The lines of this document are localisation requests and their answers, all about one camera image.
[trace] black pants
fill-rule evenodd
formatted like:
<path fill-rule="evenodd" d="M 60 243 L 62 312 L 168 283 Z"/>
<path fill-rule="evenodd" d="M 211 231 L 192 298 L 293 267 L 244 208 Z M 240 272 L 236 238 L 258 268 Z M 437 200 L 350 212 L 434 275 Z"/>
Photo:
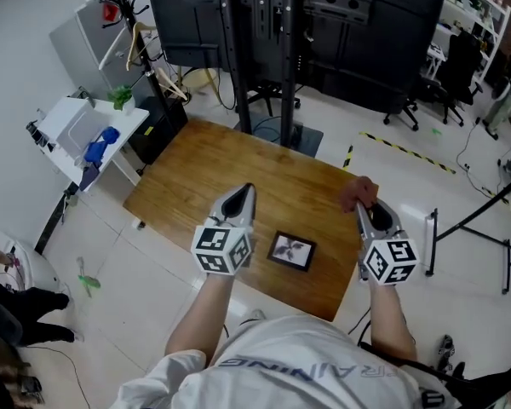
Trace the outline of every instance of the black pants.
<path fill-rule="evenodd" d="M 74 342 L 74 333 L 61 325 L 38 323 L 45 314 L 64 309 L 70 299 L 65 294 L 30 288 L 14 294 L 14 304 L 9 311 L 23 325 L 20 345 L 46 343 L 47 341 Z"/>

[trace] white marker cube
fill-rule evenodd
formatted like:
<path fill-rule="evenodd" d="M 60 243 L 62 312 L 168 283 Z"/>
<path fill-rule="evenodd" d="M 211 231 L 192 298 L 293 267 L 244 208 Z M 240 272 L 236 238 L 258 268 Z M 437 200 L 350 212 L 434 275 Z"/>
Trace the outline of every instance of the white marker cube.
<path fill-rule="evenodd" d="M 379 285 L 406 282 L 419 262 L 412 239 L 374 240 L 364 258 L 364 265 Z"/>
<path fill-rule="evenodd" d="M 247 228 L 197 226 L 191 245 L 195 262 L 206 273 L 237 273 L 252 249 Z"/>

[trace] plant pot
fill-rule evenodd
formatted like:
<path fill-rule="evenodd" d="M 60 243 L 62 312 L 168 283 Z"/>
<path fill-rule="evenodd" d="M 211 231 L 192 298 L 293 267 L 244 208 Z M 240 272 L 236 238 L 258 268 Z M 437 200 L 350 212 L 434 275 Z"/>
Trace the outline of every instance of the plant pot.
<path fill-rule="evenodd" d="M 124 104 L 122 111 L 125 112 L 125 115 L 130 115 L 136 107 L 136 102 L 134 97 L 130 97 Z"/>

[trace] table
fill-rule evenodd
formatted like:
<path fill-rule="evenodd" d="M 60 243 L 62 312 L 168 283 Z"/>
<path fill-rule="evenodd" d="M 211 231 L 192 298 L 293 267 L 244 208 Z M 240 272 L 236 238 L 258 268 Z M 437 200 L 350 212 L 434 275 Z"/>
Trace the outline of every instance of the table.
<path fill-rule="evenodd" d="M 123 174 L 136 185 L 140 181 L 140 176 L 136 173 L 136 170 L 131 166 L 129 161 L 121 154 L 120 149 L 135 133 L 136 129 L 146 120 L 150 113 L 142 109 L 135 109 L 130 115 L 126 115 L 123 111 L 116 111 L 113 108 L 113 103 L 110 101 L 103 100 L 95 100 L 95 110 L 105 113 L 105 115 L 110 118 L 108 125 L 119 130 L 120 134 L 118 140 L 108 146 L 104 152 L 100 174 L 113 162 Z M 40 150 L 42 150 L 43 154 L 45 154 L 66 177 L 76 183 L 76 185 L 81 183 L 83 170 L 74 164 L 74 159 L 65 150 L 59 147 L 53 150 L 53 152 L 50 152 L 47 146 L 40 147 Z M 89 191 L 97 180 L 98 177 L 84 191 Z"/>
<path fill-rule="evenodd" d="M 255 251 L 237 277 L 294 308 L 333 320 L 361 248 L 355 216 L 342 214 L 338 202 L 341 188 L 354 178 L 290 149 L 192 119 L 146 169 L 124 207 L 189 251 L 195 227 L 215 200 L 253 183 Z M 277 230 L 317 244 L 308 272 L 267 260 Z"/>
<path fill-rule="evenodd" d="M 437 71 L 441 65 L 441 62 L 445 62 L 445 54 L 439 45 L 431 43 L 428 47 L 428 56 L 432 59 L 432 64 L 429 66 L 426 72 L 426 77 L 435 79 Z"/>

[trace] white box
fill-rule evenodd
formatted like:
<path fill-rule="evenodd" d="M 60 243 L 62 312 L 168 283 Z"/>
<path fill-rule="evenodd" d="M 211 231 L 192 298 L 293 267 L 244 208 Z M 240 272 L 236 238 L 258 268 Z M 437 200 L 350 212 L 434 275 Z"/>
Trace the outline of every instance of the white box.
<path fill-rule="evenodd" d="M 364 258 L 364 265 L 379 285 L 406 282 L 419 262 L 412 239 L 376 239 Z"/>
<path fill-rule="evenodd" d="M 97 112 L 89 100 L 65 97 L 49 111 L 37 129 L 72 158 L 85 154 L 90 142 L 109 125 L 109 117 Z"/>
<path fill-rule="evenodd" d="M 248 228 L 197 226 L 191 246 L 195 262 L 206 273 L 234 275 L 251 255 Z"/>

